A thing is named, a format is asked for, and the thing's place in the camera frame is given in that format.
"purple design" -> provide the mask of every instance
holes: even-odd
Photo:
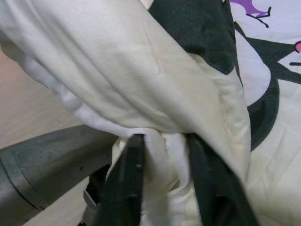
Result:
[[[257,14],[254,16],[256,18],[269,16],[269,11],[264,12],[256,9],[253,5],[253,0],[230,0],[230,2],[237,3],[244,7],[247,15]]]

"wooden surface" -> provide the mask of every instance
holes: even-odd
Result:
[[[59,99],[0,51],[0,149],[80,124]],[[86,184],[84,180],[25,226],[77,226]]]

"wrinkled fabric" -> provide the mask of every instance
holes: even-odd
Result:
[[[245,182],[250,126],[235,70],[186,53],[151,1],[0,0],[1,48],[85,124],[146,135],[142,225],[200,225],[183,133],[202,137]]]

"gray metal pipe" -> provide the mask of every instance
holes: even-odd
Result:
[[[76,126],[0,150],[0,226],[21,226],[111,162],[115,135]]]

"white fabric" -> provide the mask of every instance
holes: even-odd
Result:
[[[3,51],[85,124],[146,135],[143,225],[200,225],[183,132],[244,182],[250,129],[242,86],[191,58],[137,0],[0,0]]]
[[[247,16],[244,8],[231,3],[234,21],[247,37],[278,43],[295,44],[301,40],[301,4],[298,0],[253,0],[253,5],[270,16],[258,20]],[[255,50],[237,32],[238,61],[248,105],[261,98],[268,87],[270,70]],[[301,53],[292,52],[278,61],[299,73]],[[266,139],[252,152],[247,177],[247,193],[263,226],[301,225],[301,85],[278,80],[279,110]]]

